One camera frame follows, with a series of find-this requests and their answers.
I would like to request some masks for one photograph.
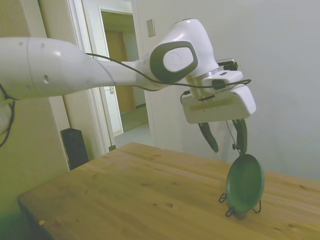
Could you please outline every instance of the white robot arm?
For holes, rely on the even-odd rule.
[[[66,95],[105,86],[157,91],[189,86],[181,103],[189,123],[244,119],[256,104],[240,71],[219,70],[210,39],[196,19],[177,22],[140,60],[98,60],[75,45],[49,38],[0,38],[0,134],[11,119],[12,100]],[[186,78],[188,84],[178,83]]]

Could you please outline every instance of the door frame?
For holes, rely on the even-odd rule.
[[[92,44],[89,38],[89,29],[86,23],[85,8],[82,0],[66,0],[70,19],[73,25],[75,40],[77,46],[89,53],[93,53],[95,45]],[[93,119],[94,129],[96,133],[96,141],[99,147],[99,154],[107,154],[113,146],[116,145],[116,140],[113,134],[107,99],[105,90],[101,87],[88,89],[89,105]]]
[[[86,19],[85,17],[86,15],[87,16],[89,15],[88,7],[86,6],[87,4],[86,1],[85,0],[67,0],[67,2],[69,6],[71,21],[76,33],[76,41],[78,43],[78,46],[82,50],[84,50],[85,46],[87,46],[89,47],[91,53],[96,52],[97,51],[96,45],[93,41],[90,41],[90,38],[89,38],[90,34],[93,36],[92,28],[88,27],[86,23],[86,20],[90,21],[90,19]],[[141,59],[145,55],[145,50],[144,50],[144,45],[142,40],[143,35],[142,35],[142,28],[141,28],[140,19],[139,19],[140,15],[138,11],[138,1],[130,0],[130,2],[131,2],[132,12],[130,12],[129,14],[132,14],[133,16],[138,54],[139,54],[139,58]],[[99,9],[103,9],[107,12],[115,12],[114,10],[110,10],[105,7],[101,7]],[[102,22],[101,10],[99,11],[99,14]],[[105,37],[104,39],[105,43],[107,43],[107,39],[105,36],[106,34],[104,31],[103,31],[103,35]],[[116,145],[116,141],[115,141],[114,133],[112,130],[111,119],[110,119],[108,105],[107,105],[107,98],[105,96],[105,89],[103,87],[97,88],[97,89],[96,88],[90,89],[88,91],[88,95],[90,99],[90,106],[92,108],[92,118],[95,125],[94,127],[96,129],[96,134],[97,134],[97,142],[99,144],[100,153],[101,155],[103,155],[109,152],[108,147]],[[146,103],[146,109],[147,109],[150,134],[152,138],[152,144],[153,146],[157,146],[150,92],[144,91],[144,97],[145,97],[145,103]]]
[[[100,18],[100,22],[101,22],[101,26],[102,26],[103,40],[104,40],[104,47],[105,47],[105,50],[106,50],[106,56],[108,58],[110,58],[108,42],[107,42],[107,36],[106,36],[106,31],[105,31],[105,24],[104,24],[101,12],[104,11],[104,12],[109,12],[109,13],[126,14],[126,15],[132,15],[132,13],[131,12],[124,12],[124,11],[114,11],[114,10],[107,9],[105,7],[102,7],[102,6],[98,6],[98,10],[99,10],[99,18]],[[114,87],[113,91],[114,91],[114,96],[115,96],[117,113],[118,113],[118,117],[119,117],[119,120],[120,120],[121,133],[123,134],[124,133],[124,127],[122,125],[122,120],[121,120],[121,113],[120,113],[119,102],[118,102],[117,88]]]

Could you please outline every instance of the open door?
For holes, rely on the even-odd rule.
[[[120,62],[128,61],[124,35],[119,31],[105,31],[106,42],[109,46],[109,56]],[[136,109],[134,89],[132,86],[116,86],[116,97],[120,113]]]

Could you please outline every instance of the light switch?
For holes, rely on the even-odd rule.
[[[146,21],[146,27],[148,29],[149,38],[151,38],[151,37],[156,35],[155,23],[154,23],[153,19],[150,19],[150,20]]]

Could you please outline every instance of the wood grain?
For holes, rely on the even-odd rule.
[[[230,164],[130,143],[19,198],[55,240],[319,240],[320,184],[267,172],[262,211],[225,217]]]

